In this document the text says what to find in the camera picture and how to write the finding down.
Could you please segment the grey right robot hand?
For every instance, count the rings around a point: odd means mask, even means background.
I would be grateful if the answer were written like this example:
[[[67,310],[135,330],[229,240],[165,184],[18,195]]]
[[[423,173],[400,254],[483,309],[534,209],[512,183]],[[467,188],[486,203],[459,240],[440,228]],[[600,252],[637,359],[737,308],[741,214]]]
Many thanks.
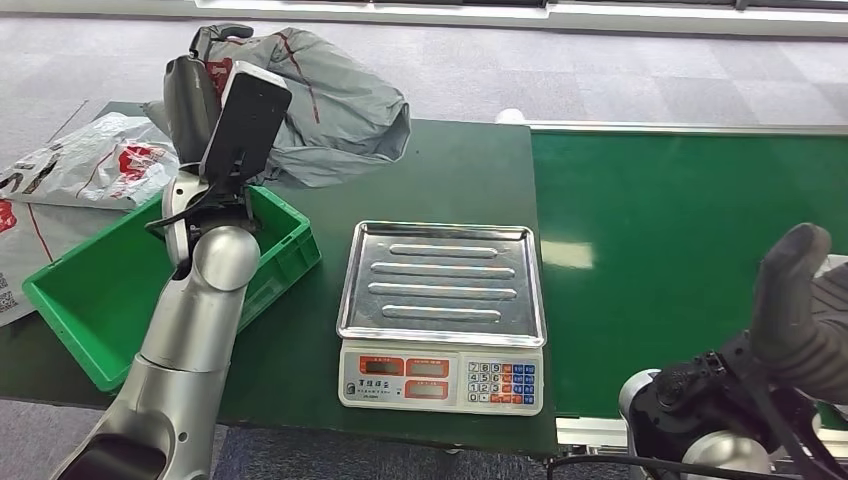
[[[760,263],[750,328],[756,359],[777,380],[834,405],[847,403],[847,265],[817,275],[827,230],[801,223]]]

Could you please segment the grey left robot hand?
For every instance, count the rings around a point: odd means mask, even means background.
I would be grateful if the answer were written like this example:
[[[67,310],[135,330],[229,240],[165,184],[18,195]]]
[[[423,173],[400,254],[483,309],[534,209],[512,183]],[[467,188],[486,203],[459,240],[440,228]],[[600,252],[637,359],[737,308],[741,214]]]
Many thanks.
[[[238,45],[253,36],[254,29],[236,23],[199,28],[188,53],[165,67],[163,101],[169,135],[181,164],[202,160],[222,110],[222,97],[233,60],[210,58],[217,43]]]

